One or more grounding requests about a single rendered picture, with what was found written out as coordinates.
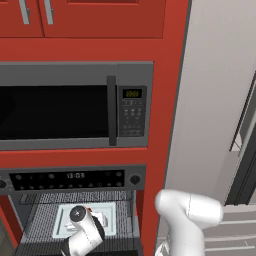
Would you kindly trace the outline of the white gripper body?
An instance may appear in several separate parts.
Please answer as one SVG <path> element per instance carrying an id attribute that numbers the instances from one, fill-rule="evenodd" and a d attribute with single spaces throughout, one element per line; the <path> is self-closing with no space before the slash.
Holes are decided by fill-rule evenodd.
<path id="1" fill-rule="evenodd" d="M 101 212 L 92 212 L 91 215 L 96 217 L 98 219 L 98 221 L 100 222 L 100 224 L 104 228 L 106 228 L 108 226 L 108 219 L 103 213 L 101 213 Z"/>

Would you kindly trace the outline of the red cabinet housing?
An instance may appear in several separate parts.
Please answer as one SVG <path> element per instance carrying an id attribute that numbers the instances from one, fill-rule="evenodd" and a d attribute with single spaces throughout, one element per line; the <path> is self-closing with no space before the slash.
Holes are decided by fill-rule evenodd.
<path id="1" fill-rule="evenodd" d="M 0 168 L 147 165 L 137 204 L 144 256 L 154 256 L 158 214 L 154 198 L 162 189 L 174 122 L 186 20 L 191 0 L 166 0 L 160 39 L 1 38 L 1 61 L 153 61 L 149 144 L 145 148 L 0 151 Z"/>

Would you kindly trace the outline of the grey microwave oven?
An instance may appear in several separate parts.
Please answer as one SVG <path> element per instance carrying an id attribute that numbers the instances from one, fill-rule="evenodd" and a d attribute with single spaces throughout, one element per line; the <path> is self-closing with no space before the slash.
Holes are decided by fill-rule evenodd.
<path id="1" fill-rule="evenodd" d="M 151 62 L 0 63 L 0 150 L 145 147 Z"/>

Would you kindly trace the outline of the pale blue oven tray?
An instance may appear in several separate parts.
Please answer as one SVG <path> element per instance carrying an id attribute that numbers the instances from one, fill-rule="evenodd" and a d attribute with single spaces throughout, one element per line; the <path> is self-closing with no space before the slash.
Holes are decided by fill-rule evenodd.
<path id="1" fill-rule="evenodd" d="M 105 203 L 83 203 L 83 206 L 91 208 L 92 212 L 101 212 L 108 219 L 108 226 L 103 227 L 106 236 L 115 236 L 116 231 L 116 204 L 114 202 Z M 61 204 L 58 208 L 52 237 L 67 238 L 78 231 L 78 229 L 70 221 L 70 211 L 75 204 Z"/>

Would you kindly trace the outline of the black microwave door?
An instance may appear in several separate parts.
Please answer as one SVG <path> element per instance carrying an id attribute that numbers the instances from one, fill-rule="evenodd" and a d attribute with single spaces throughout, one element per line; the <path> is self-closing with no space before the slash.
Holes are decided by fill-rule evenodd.
<path id="1" fill-rule="evenodd" d="M 0 63 L 0 150 L 109 145 L 107 77 L 115 63 Z"/>

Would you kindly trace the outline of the red cupboard door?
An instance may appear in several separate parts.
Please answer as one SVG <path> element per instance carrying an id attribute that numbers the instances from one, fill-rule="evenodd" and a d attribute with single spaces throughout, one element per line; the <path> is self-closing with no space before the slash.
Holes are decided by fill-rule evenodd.
<path id="1" fill-rule="evenodd" d="M 161 38 L 166 0 L 51 0 L 48 25 L 39 0 L 44 34 L 50 38 Z"/>
<path id="2" fill-rule="evenodd" d="M 37 38 L 43 36 L 38 0 L 26 0 L 30 24 L 22 20 L 19 0 L 0 0 L 0 38 Z"/>

